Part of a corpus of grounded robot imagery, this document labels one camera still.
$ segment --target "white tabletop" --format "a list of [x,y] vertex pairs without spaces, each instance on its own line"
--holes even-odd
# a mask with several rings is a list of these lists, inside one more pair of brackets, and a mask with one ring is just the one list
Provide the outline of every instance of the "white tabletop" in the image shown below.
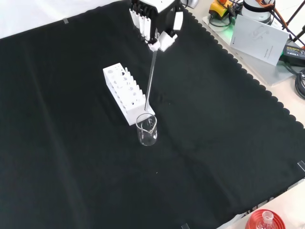
[[[196,19],[198,20],[199,23],[202,24],[202,17],[207,16],[209,12],[209,8],[213,0],[201,0],[199,1],[197,7],[195,9],[188,8],[188,11],[191,12]],[[291,0],[291,1],[284,1],[284,0],[278,0],[277,4],[279,4],[280,8],[285,8],[286,6],[282,6],[285,2],[289,2],[290,8],[287,9],[288,11],[292,9],[292,7],[298,7],[300,4],[299,2],[302,2],[301,0]],[[218,35],[211,30],[208,26],[203,24],[203,26],[213,35],[219,43],[223,46],[223,48],[226,47],[225,43],[222,41]],[[277,97],[278,100],[284,104],[284,107],[287,108],[290,111],[291,115],[294,115],[296,117],[296,120],[301,122],[303,125],[305,125],[305,100],[303,100],[295,91],[295,79],[290,78],[288,80],[285,80],[275,86],[268,86],[264,84],[257,75],[253,71],[251,71],[245,64],[243,64],[243,61],[238,57],[235,56],[236,59],[238,59],[239,63],[245,68],[248,73],[250,73],[255,79],[257,79],[260,84],[264,85],[268,91],[272,93],[273,96]]]
[[[287,229],[305,229],[305,182],[293,187],[259,209],[268,209],[278,214]],[[244,229],[251,214],[243,217],[226,229]]]

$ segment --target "red object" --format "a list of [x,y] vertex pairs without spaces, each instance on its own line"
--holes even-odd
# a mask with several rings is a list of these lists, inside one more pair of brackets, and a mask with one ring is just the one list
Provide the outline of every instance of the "red object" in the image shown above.
[[[245,229],[256,229],[256,223],[260,218],[263,218],[263,212],[264,211],[270,211],[266,209],[260,209],[252,213],[251,217],[248,219],[248,222],[246,224]],[[273,213],[273,222],[276,225],[277,229],[286,229],[285,224],[281,217],[279,217],[276,213],[271,211]]]

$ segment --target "power adapter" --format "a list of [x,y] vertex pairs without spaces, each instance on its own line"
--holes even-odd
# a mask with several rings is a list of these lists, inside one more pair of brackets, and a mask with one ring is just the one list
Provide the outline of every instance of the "power adapter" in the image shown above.
[[280,61],[290,63],[293,66],[305,67],[305,50],[291,45],[285,45]]

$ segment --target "black cloth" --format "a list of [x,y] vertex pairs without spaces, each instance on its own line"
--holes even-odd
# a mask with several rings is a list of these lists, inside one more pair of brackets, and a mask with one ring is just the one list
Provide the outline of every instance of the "black cloth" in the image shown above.
[[116,2],[0,41],[0,227],[216,228],[302,178],[303,126],[184,12],[142,146],[103,68],[152,54]]

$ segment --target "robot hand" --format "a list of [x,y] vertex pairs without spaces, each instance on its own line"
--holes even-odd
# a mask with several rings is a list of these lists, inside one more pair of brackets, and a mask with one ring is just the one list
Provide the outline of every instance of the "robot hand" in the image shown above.
[[183,23],[180,0],[132,0],[129,11],[143,41],[152,51],[164,52],[175,42],[176,32]]

